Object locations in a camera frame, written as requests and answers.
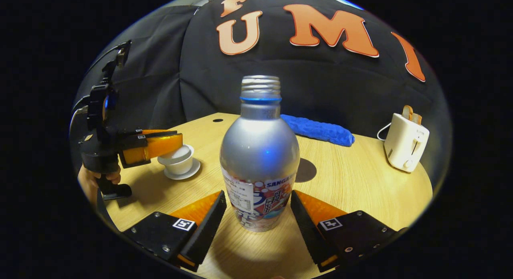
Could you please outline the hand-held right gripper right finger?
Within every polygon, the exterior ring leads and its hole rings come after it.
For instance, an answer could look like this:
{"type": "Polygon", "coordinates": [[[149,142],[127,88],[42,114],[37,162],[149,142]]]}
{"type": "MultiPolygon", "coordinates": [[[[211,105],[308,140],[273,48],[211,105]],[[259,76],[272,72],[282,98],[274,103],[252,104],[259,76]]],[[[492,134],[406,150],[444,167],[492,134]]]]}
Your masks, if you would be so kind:
{"type": "Polygon", "coordinates": [[[320,272],[355,265],[408,230],[396,231],[364,211],[348,213],[298,190],[292,191],[290,206],[320,272]]]}

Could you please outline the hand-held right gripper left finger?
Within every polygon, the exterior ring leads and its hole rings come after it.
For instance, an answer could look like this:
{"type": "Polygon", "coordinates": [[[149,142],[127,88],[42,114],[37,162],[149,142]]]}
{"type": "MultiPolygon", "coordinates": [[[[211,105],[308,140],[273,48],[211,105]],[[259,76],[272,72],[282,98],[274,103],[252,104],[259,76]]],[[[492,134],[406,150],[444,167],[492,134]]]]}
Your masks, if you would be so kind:
{"type": "Polygon", "coordinates": [[[204,261],[226,209],[223,190],[170,214],[153,212],[122,234],[174,266],[196,272],[204,261]]]}

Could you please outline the white teacup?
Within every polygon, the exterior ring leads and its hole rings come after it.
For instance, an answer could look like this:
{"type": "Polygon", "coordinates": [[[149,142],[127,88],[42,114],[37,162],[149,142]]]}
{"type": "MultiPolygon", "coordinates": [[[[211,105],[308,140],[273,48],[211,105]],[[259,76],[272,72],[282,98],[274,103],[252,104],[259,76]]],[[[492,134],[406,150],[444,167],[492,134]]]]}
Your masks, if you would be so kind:
{"type": "Polygon", "coordinates": [[[194,154],[194,148],[189,145],[191,152],[189,153],[189,157],[182,157],[181,160],[168,160],[159,156],[157,161],[164,166],[164,168],[168,168],[168,171],[172,174],[183,174],[191,169],[192,166],[192,155],[194,154]]]}

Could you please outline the silver water bottle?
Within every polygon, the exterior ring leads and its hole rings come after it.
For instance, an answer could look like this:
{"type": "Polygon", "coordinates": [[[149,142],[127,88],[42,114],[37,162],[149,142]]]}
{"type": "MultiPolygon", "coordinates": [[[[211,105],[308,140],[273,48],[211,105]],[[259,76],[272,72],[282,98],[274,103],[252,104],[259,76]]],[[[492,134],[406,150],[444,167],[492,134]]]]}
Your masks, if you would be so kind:
{"type": "Polygon", "coordinates": [[[241,82],[240,116],[226,131],[220,169],[238,223],[266,232],[288,204],[300,164],[295,133],[281,118],[278,77],[247,75],[241,82]]]}

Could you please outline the blue towel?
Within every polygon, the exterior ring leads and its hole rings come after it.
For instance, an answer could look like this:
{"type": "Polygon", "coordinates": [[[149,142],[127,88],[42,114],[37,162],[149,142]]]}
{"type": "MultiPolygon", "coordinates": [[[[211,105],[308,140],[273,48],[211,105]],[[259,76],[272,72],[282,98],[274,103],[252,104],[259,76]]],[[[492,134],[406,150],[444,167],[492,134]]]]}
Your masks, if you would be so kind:
{"type": "Polygon", "coordinates": [[[296,135],[340,146],[352,146],[355,142],[354,135],[337,124],[318,122],[304,117],[294,117],[285,114],[282,114],[281,118],[296,135]]]}

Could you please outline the white toaster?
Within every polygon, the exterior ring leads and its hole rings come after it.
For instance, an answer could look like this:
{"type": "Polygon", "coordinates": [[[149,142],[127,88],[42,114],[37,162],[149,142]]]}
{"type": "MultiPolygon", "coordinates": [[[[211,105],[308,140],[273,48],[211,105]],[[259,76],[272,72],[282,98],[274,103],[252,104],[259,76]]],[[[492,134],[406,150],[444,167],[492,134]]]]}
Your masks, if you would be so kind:
{"type": "Polygon", "coordinates": [[[412,173],[424,153],[429,135],[430,131],[427,128],[407,120],[399,113],[394,113],[384,142],[390,165],[412,173]]]}

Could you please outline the black backdrop cloth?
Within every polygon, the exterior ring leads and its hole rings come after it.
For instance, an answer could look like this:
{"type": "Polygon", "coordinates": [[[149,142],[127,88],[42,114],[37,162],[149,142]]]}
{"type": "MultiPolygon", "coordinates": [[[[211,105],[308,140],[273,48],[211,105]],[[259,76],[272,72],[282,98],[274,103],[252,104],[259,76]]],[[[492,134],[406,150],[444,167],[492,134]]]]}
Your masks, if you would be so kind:
{"type": "Polygon", "coordinates": [[[245,75],[281,80],[286,115],[340,125],[375,137],[405,104],[422,116],[429,139],[421,164],[433,184],[447,174],[453,127],[433,69],[412,43],[372,13],[343,0],[175,0],[147,14],[101,51],[77,91],[77,100],[102,78],[101,69],[131,41],[126,65],[113,75],[119,91],[108,116],[119,128],[168,129],[213,113],[240,112],[245,75]],[[335,45],[308,26],[301,4],[331,18],[363,19],[377,57],[335,45]]]}

